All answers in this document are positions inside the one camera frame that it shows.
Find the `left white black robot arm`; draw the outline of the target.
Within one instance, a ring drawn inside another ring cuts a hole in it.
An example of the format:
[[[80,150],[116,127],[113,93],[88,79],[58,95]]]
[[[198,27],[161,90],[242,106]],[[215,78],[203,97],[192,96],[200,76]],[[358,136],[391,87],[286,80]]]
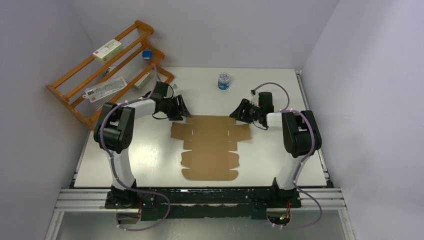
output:
[[[126,208],[134,207],[139,200],[128,151],[134,136],[135,120],[157,113],[165,114],[170,121],[181,121],[191,116],[183,96],[168,96],[169,89],[171,85],[157,81],[152,91],[138,99],[122,103],[106,102],[101,108],[93,138],[108,157],[113,177],[111,196]]]

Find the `brown cardboard box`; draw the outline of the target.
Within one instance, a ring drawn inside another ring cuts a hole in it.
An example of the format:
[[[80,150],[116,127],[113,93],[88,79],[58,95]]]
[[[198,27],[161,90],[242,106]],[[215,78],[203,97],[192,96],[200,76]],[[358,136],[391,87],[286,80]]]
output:
[[[228,116],[194,115],[173,122],[170,137],[183,142],[181,173],[190,181],[233,181],[239,173],[238,143],[251,139],[250,126]]]

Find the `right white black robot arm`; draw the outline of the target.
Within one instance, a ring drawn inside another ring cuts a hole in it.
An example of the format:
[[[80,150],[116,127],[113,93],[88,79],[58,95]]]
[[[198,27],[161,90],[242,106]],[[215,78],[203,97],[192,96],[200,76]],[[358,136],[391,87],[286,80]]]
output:
[[[312,110],[275,111],[273,95],[269,91],[258,93],[258,102],[243,98],[230,118],[237,121],[262,125],[262,129],[276,128],[282,132],[285,151],[294,158],[291,170],[284,170],[275,178],[276,190],[270,193],[270,202],[282,207],[289,200],[289,190],[299,190],[297,184],[305,163],[322,146],[322,137]]]

